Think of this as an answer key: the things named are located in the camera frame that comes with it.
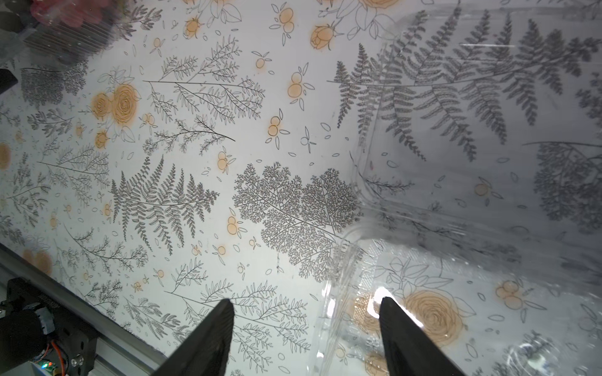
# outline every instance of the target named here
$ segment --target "clear plastic container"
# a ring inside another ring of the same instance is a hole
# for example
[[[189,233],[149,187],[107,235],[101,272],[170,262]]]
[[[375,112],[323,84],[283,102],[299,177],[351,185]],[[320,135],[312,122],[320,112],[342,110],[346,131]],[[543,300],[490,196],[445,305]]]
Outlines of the clear plastic container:
[[[384,296],[467,375],[601,374],[601,26],[583,9],[440,8],[339,64],[364,219],[324,287],[309,374],[386,374]]]
[[[122,34],[131,35],[127,28],[131,28],[132,17],[146,20],[146,13],[131,1],[6,0],[5,3],[10,7],[8,16],[11,20],[19,19],[22,28],[0,29],[0,64],[28,48],[38,65],[73,67]],[[134,7],[138,10],[136,15],[132,15]]]

